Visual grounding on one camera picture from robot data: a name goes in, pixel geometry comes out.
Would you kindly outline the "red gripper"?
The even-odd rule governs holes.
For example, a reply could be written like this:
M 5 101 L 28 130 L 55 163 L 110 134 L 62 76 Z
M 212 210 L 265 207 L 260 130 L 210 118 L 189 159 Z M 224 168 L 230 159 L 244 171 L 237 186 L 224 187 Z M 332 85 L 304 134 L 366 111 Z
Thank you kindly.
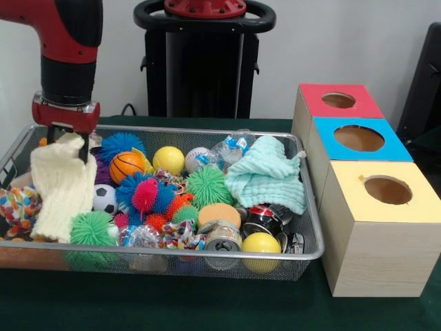
M 47 145 L 55 142 L 56 126 L 72 128 L 84 141 L 79 150 L 79 158 L 86 164 L 89 153 L 89 134 L 96 128 L 101 113 L 101 105 L 91 101 L 85 106 L 58 106 L 36 93 L 32 100 L 34 121 L 48 127 Z

